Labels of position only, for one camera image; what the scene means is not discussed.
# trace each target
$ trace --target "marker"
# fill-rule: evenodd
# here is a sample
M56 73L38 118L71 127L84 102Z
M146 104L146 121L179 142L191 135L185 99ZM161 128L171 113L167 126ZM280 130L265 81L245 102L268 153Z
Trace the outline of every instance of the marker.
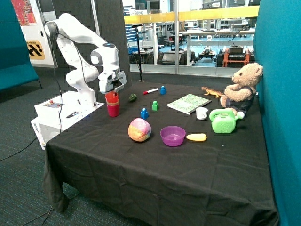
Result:
M67 119L68 119L68 118L71 118L71 117L73 117L74 115L77 115L77 114L79 114L79 113L80 113L80 112L73 112L72 114L70 114L70 115L67 116Z
M155 91L157 91L157 90L159 90L159 88L155 88L155 89L151 89L151 90L149 90L149 91L145 91L145 92L143 92L143 95L148 94L148 93L155 92Z

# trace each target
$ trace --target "multicolored ball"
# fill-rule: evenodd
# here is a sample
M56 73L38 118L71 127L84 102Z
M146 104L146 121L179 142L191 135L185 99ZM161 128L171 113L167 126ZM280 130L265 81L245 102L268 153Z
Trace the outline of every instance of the multicolored ball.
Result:
M128 127L128 135L135 141L142 142L150 137L151 125L144 119L134 119Z

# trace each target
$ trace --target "small white cup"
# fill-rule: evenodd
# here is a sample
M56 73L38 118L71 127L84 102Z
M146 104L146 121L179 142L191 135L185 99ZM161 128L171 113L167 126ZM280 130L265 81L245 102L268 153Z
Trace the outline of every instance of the small white cup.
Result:
M199 119L199 120L205 120L207 118L207 112L208 112L207 108L205 108L205 107L198 107L196 109L197 119Z

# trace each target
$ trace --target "chair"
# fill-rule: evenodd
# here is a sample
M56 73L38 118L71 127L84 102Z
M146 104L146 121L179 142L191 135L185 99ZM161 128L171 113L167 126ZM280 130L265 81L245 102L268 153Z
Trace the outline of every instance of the chair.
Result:
M1 0L0 6L5 9L0 14L0 91L2 91L31 81L39 81L39 78L30 63L27 44L11 1Z

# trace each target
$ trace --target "toy watering can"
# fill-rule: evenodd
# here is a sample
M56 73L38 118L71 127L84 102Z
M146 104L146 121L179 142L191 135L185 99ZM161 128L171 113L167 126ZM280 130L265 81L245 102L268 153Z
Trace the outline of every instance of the toy watering can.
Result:
M215 133L232 133L236 126L237 119L243 119L245 114L238 112L235 116L229 108L216 109L210 112L212 129Z

